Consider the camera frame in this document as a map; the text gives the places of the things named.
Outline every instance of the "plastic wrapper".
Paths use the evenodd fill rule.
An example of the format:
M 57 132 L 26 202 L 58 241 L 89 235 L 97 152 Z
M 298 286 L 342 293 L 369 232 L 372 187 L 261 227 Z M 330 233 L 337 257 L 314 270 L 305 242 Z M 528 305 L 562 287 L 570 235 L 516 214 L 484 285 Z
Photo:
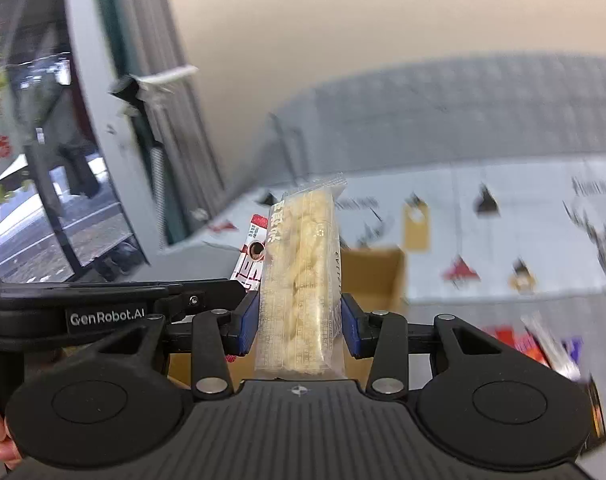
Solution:
M 571 381 L 580 380 L 579 367 L 572 361 L 560 341 L 545 327 L 541 315 L 536 312 L 531 316 L 523 316 L 521 320 L 543 351 L 550 368 Z
M 337 178 L 297 190 L 270 209 L 257 333 L 257 376 L 343 375 Z

